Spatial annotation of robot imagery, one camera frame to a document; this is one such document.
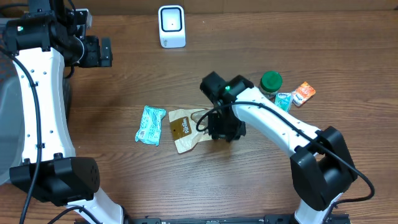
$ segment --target orange and white wrapper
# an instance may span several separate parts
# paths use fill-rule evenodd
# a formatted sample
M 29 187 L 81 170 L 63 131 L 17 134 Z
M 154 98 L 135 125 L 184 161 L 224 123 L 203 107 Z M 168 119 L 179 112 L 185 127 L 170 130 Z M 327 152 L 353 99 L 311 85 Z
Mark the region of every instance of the orange and white wrapper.
M 312 88 L 312 86 L 310 86 L 310 84 L 308 84 L 307 82 L 304 82 L 293 92 L 293 103 L 296 106 L 301 106 L 315 93 L 315 89 Z

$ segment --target green lid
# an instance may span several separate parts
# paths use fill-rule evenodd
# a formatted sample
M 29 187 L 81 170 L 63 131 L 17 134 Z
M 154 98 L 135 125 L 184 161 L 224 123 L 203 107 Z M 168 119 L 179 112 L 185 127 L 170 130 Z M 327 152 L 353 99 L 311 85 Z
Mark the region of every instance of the green lid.
M 275 71 L 268 71 L 262 76 L 260 86 L 269 93 L 278 91 L 282 86 L 282 77 Z

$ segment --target wooden table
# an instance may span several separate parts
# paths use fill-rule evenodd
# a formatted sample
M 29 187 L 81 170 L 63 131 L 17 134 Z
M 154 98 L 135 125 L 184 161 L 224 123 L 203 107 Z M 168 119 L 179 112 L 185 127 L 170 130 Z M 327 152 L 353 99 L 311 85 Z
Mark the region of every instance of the wooden table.
M 282 91 L 303 81 L 317 94 L 291 114 L 345 137 L 376 196 L 340 206 L 353 223 L 398 218 L 398 13 L 294 12 L 187 15 L 187 46 L 162 49 L 157 16 L 95 17 L 92 35 L 111 37 L 112 68 L 76 70 L 69 130 L 78 156 L 94 157 L 101 186 L 134 217 L 250 217 L 293 213 L 299 197 L 290 164 L 275 144 L 248 127 L 232 144 L 199 143 L 177 154 L 162 122 L 160 146 L 135 142 L 144 105 L 202 108 L 211 71 L 259 83 L 279 71 Z M 343 198 L 369 189 L 357 180 Z M 17 223 L 25 193 L 0 187 L 0 223 Z M 26 223 L 47 223 L 63 208 L 33 200 Z M 59 223 L 72 223 L 71 213 Z

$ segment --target black cable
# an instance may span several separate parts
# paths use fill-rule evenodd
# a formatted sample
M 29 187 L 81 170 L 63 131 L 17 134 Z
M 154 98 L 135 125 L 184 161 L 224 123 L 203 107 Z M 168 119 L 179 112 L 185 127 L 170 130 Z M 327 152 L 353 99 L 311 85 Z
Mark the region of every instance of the black cable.
M 75 73 L 75 66 L 71 65 L 70 66 L 70 73 L 65 78 L 71 78 L 74 73 Z
M 73 9 L 73 29 L 70 30 L 70 34 L 76 34 L 77 32 L 77 14 L 76 14 L 76 7 L 74 5 L 74 3 L 72 2 L 72 0 L 68 0 L 69 4 L 71 5 L 72 9 Z
M 49 221 L 48 224 L 55 223 L 57 220 L 59 220 L 61 217 L 63 217 L 66 213 L 73 211 L 73 210 L 77 210 L 77 209 L 79 209 L 80 213 L 81 212 L 86 213 L 86 215 L 88 215 L 92 219 L 92 221 L 95 222 L 96 224 L 101 224 L 101 222 L 98 221 L 98 219 L 96 219 L 93 214 L 91 214 L 87 209 L 85 209 L 82 206 L 73 206 L 73 207 L 65 209 L 63 212 L 59 213 L 59 215 L 57 215 L 55 218 L 53 218 L 51 221 Z
M 35 184 L 36 184 L 36 181 L 37 181 L 37 176 L 39 176 L 40 162 L 42 160 L 42 126 L 41 126 L 41 120 L 40 120 L 39 98 L 37 97 L 36 84 L 33 81 L 31 75 L 29 74 L 29 72 L 26 70 L 25 66 L 18 59 L 16 59 L 15 56 L 13 56 L 9 52 L 7 52 L 4 48 L 0 47 L 0 51 L 4 55 L 9 57 L 11 60 L 13 60 L 19 66 L 19 68 L 21 68 L 21 70 L 25 73 L 25 76 L 26 76 L 26 78 L 29 81 L 30 89 L 32 90 L 33 101 L 34 101 L 34 104 L 35 104 L 36 132 L 37 132 L 37 145 L 36 145 L 36 147 L 37 147 L 37 160 L 36 160 L 35 172 L 34 172 L 33 178 L 32 178 L 32 183 L 30 183 L 29 191 L 28 191 L 27 196 L 26 196 L 25 205 L 24 205 L 24 208 L 22 209 L 21 218 L 19 220 L 19 223 L 23 224 L 25 222 L 27 208 L 28 208 L 28 206 L 30 204 L 30 199 L 32 198 L 33 190 L 35 188 Z
M 29 5 L 26 4 L 26 3 L 11 3 L 11 4 L 6 4 L 6 5 L 3 5 L 3 6 L 0 6 L 0 12 L 3 11 L 3 10 L 5 10 L 5 9 L 11 8 L 11 7 L 29 7 Z
M 334 159 L 340 161 L 342 164 L 344 164 L 346 167 L 348 167 L 349 169 L 351 169 L 354 173 L 356 173 L 358 176 L 360 176 L 369 186 L 371 192 L 369 195 L 365 196 L 365 197 L 360 197 L 360 198 L 351 198 L 351 199 L 343 199 L 343 200 L 339 200 L 337 202 L 333 202 L 331 204 L 331 207 L 328 211 L 328 215 L 326 217 L 328 217 L 331 212 L 333 211 L 333 208 L 335 208 L 337 205 L 341 204 L 341 203 L 350 203 L 350 202 L 363 202 L 366 200 L 369 200 L 370 198 L 372 198 L 375 194 L 375 189 L 374 186 L 372 184 L 372 182 L 363 174 L 361 173 L 359 170 L 357 170 L 355 167 L 351 166 L 350 164 L 348 164 L 346 161 L 344 161 L 342 158 L 338 157 L 336 154 L 334 154 L 333 152 L 331 152 L 329 149 L 327 149 L 325 146 L 323 146 L 322 144 L 316 142 L 316 140 L 312 139 L 311 137 L 307 136 L 306 134 L 304 134 L 299 128 L 296 128 L 296 126 L 294 126 L 292 123 L 290 123 L 286 118 L 284 118 L 282 115 L 280 115 L 278 112 L 274 111 L 273 109 L 271 109 L 270 107 L 262 104 L 262 103 L 255 103 L 255 102 L 248 102 L 248 101 L 240 101 L 240 102 L 233 102 L 233 103 L 228 103 L 225 105 L 221 105 L 218 106 L 216 108 L 213 108 L 211 110 L 209 110 L 207 113 L 205 113 L 198 121 L 197 123 L 197 131 L 204 131 L 207 129 L 207 127 L 205 127 L 204 129 L 199 129 L 199 125 L 200 123 L 203 121 L 203 119 L 205 119 L 209 114 L 218 111 L 220 109 L 223 108 L 227 108 L 233 105 L 254 105 L 254 106 L 258 106 L 259 108 L 263 108 L 267 111 L 270 111 L 271 113 L 273 113 L 275 116 L 277 116 L 279 119 L 281 119 L 285 124 L 287 124 L 289 127 L 291 127 L 294 131 L 296 131 L 299 135 L 303 136 L 306 140 L 310 141 L 313 145 L 315 145 L 316 147 L 320 148 L 323 152 L 327 153 L 328 155 L 330 155 L 331 157 L 333 157 Z

